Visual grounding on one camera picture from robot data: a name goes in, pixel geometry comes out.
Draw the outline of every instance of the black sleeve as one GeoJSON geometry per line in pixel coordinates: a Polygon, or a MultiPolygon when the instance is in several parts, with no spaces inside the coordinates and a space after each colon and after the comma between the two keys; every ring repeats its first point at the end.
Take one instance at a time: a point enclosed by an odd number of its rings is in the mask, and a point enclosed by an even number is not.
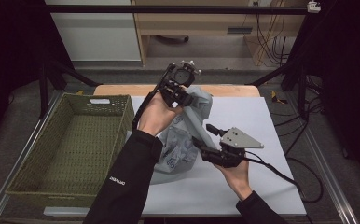
{"type": "Polygon", "coordinates": [[[236,208],[249,224],[285,224],[281,216],[276,214],[254,191],[244,201],[238,202],[236,208]]]}
{"type": "Polygon", "coordinates": [[[133,130],[83,223],[137,223],[161,151],[158,138],[133,130]]]}

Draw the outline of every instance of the black cable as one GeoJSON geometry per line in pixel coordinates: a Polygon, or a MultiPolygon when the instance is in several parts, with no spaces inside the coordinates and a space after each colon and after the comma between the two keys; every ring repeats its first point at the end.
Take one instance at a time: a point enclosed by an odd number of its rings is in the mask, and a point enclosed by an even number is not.
{"type": "MultiPolygon", "coordinates": [[[[312,100],[310,100],[310,101],[308,102],[309,107],[308,107],[308,109],[306,110],[306,112],[307,112],[307,113],[312,112],[312,111],[316,108],[316,106],[320,106],[320,105],[321,105],[321,104],[314,105],[312,108],[310,108],[311,104],[312,104],[312,103],[313,103],[313,101],[315,101],[316,99],[319,99],[319,96],[318,96],[318,97],[313,98],[312,100]]],[[[286,121],[284,121],[284,122],[282,122],[282,123],[274,124],[274,126],[275,126],[275,127],[278,127],[278,126],[281,126],[281,125],[284,125],[284,124],[290,123],[291,121],[294,121],[294,120],[296,120],[296,119],[298,119],[298,118],[300,118],[300,117],[301,117],[301,116],[300,116],[300,115],[298,115],[298,116],[293,117],[293,118],[291,118],[291,119],[289,119],[289,120],[286,120],[286,121]]]]}
{"type": "Polygon", "coordinates": [[[249,153],[250,155],[253,155],[255,157],[257,157],[259,160],[261,160],[262,162],[264,162],[261,157],[259,157],[256,153],[253,153],[253,152],[249,152],[249,151],[245,151],[246,153],[249,153]]]}
{"type": "Polygon", "coordinates": [[[291,121],[293,121],[293,120],[296,120],[296,119],[298,119],[298,118],[300,118],[300,117],[301,117],[301,116],[298,115],[298,116],[293,117],[293,118],[291,118],[291,119],[289,119],[289,120],[287,120],[287,121],[284,121],[284,122],[282,122],[282,123],[275,124],[274,126],[275,126],[275,127],[282,126],[282,125],[287,124],[287,123],[289,123],[289,122],[291,122],[291,121]]]}
{"type": "Polygon", "coordinates": [[[309,217],[308,214],[306,215],[306,218],[308,219],[308,221],[309,221],[311,224],[313,224],[312,219],[309,217]]]}
{"type": "Polygon", "coordinates": [[[322,103],[319,103],[319,104],[313,106],[313,110],[310,113],[317,114],[317,113],[322,112],[323,110],[324,110],[324,106],[322,105],[322,103]]]}
{"type": "Polygon", "coordinates": [[[268,49],[268,50],[265,49],[265,45],[267,45],[267,40],[265,40],[265,37],[264,37],[264,35],[262,34],[261,29],[260,29],[260,27],[259,27],[259,14],[256,14],[256,39],[258,40],[259,45],[264,49],[265,53],[267,53],[267,56],[268,56],[268,58],[270,59],[270,62],[271,62],[271,63],[274,63],[274,64],[279,64],[279,62],[274,62],[274,61],[272,60],[272,58],[271,58],[272,55],[271,55],[269,49],[268,49]],[[262,38],[263,38],[263,40],[265,41],[264,44],[261,43],[261,40],[259,39],[259,34],[262,35],[262,38]]]}
{"type": "Polygon", "coordinates": [[[145,111],[145,108],[148,106],[148,104],[153,99],[155,94],[159,91],[160,84],[162,83],[163,79],[166,78],[166,76],[168,75],[170,70],[171,70],[171,67],[168,66],[166,68],[165,72],[163,73],[163,75],[161,76],[159,83],[155,86],[154,90],[148,93],[148,95],[145,97],[142,104],[139,106],[139,109],[137,110],[137,112],[133,118],[133,121],[132,121],[132,129],[133,130],[135,130],[137,128],[137,124],[139,123],[139,119],[140,119],[140,117],[142,117],[142,114],[145,111]]]}
{"type": "MultiPolygon", "coordinates": [[[[243,23],[242,23],[242,27],[244,26],[244,24],[246,23],[246,19],[247,19],[247,14],[244,16],[244,20],[243,20],[243,23]]],[[[259,43],[256,43],[254,41],[249,41],[249,40],[246,40],[246,42],[249,42],[249,43],[253,43],[253,44],[256,44],[256,45],[260,45],[263,49],[264,49],[264,46],[261,44],[260,41],[258,41],[259,43]]]]}
{"type": "MultiPolygon", "coordinates": [[[[227,154],[229,155],[232,155],[234,157],[238,157],[238,155],[236,154],[233,154],[233,153],[230,153],[230,152],[226,152],[227,154]]],[[[250,158],[246,158],[246,157],[243,157],[243,160],[244,161],[250,161],[250,162],[255,162],[255,163],[258,163],[258,164],[261,164],[261,165],[264,165],[265,167],[267,167],[268,169],[270,169],[271,171],[273,171],[276,175],[278,175],[280,178],[284,179],[285,181],[289,182],[290,184],[293,184],[294,186],[296,186],[297,190],[299,193],[301,193],[303,195],[303,192],[302,192],[302,189],[301,189],[301,186],[299,185],[299,183],[297,183],[295,180],[287,177],[286,175],[280,173],[274,166],[270,165],[269,163],[266,163],[264,162],[263,160],[254,160],[254,159],[250,159],[250,158]]]]}
{"type": "Polygon", "coordinates": [[[275,37],[273,38],[273,41],[272,41],[272,52],[273,52],[273,55],[274,55],[278,60],[288,59],[288,57],[284,57],[284,54],[283,54],[286,36],[284,37],[284,42],[283,42],[283,44],[282,44],[282,52],[281,52],[281,53],[276,52],[276,49],[277,49],[277,37],[279,37],[279,36],[275,36],[275,37]]]}
{"type": "Polygon", "coordinates": [[[294,132],[296,132],[298,129],[302,128],[304,125],[305,125],[305,123],[302,123],[299,127],[297,127],[295,130],[293,130],[293,131],[291,131],[291,132],[289,132],[289,133],[278,134],[278,137],[283,137],[283,136],[287,136],[287,135],[289,135],[289,134],[291,134],[291,133],[294,133],[294,132]]]}
{"type": "Polygon", "coordinates": [[[277,115],[277,116],[294,116],[294,115],[296,115],[296,114],[278,114],[278,113],[272,113],[272,112],[270,112],[270,114],[277,115]]]}
{"type": "Polygon", "coordinates": [[[317,203],[319,202],[322,198],[323,198],[323,194],[324,194],[324,187],[323,187],[323,181],[322,179],[311,169],[311,167],[309,167],[307,164],[305,164],[302,161],[299,161],[297,159],[291,158],[291,157],[286,157],[288,161],[295,161],[298,164],[301,164],[302,166],[304,166],[307,170],[309,170],[309,172],[311,172],[314,177],[316,177],[317,181],[319,182],[319,195],[317,196],[317,198],[313,199],[313,200],[302,200],[304,203],[317,203]]]}
{"type": "Polygon", "coordinates": [[[302,130],[298,133],[296,139],[293,141],[293,143],[291,144],[291,146],[288,148],[288,150],[284,153],[284,155],[287,157],[287,154],[291,151],[291,149],[293,149],[293,146],[296,144],[297,140],[300,138],[300,136],[303,134],[303,132],[305,131],[306,127],[308,126],[308,121],[306,121],[305,126],[302,128],[302,130]]]}
{"type": "Polygon", "coordinates": [[[282,66],[283,64],[283,51],[284,51],[284,45],[285,45],[285,40],[286,40],[286,37],[284,37],[283,39],[283,44],[282,44],[282,52],[281,52],[281,56],[280,56],[280,66],[282,66]]]}

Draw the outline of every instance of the white cabinet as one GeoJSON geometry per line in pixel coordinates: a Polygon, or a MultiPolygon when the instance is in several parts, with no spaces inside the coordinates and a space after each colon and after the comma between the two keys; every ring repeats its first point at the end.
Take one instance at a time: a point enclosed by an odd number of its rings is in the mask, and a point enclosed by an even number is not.
{"type": "MultiPolygon", "coordinates": [[[[129,0],[46,0],[48,5],[130,5],[129,0]]],[[[141,61],[132,14],[52,13],[74,62],[141,61]]]]}

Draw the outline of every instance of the gray plastic bag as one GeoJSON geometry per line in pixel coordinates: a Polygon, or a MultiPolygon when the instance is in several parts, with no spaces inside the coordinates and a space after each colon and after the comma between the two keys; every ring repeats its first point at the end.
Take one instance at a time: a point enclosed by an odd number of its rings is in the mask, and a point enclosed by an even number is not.
{"type": "Polygon", "coordinates": [[[163,149],[154,168],[156,172],[169,175],[184,173],[192,168],[197,158],[198,149],[192,144],[192,136],[204,139],[205,136],[201,136],[198,129],[202,129],[203,120],[209,118],[213,99],[199,86],[188,88],[187,93],[194,97],[192,104],[185,107],[184,112],[159,136],[163,149]]]}

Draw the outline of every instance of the wicker basket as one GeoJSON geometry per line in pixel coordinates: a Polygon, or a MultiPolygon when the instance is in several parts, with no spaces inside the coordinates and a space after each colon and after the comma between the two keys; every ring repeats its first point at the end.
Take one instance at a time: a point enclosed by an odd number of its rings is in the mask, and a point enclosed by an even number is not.
{"type": "Polygon", "coordinates": [[[133,116],[129,95],[64,94],[6,193],[40,206],[90,207],[133,116]]]}

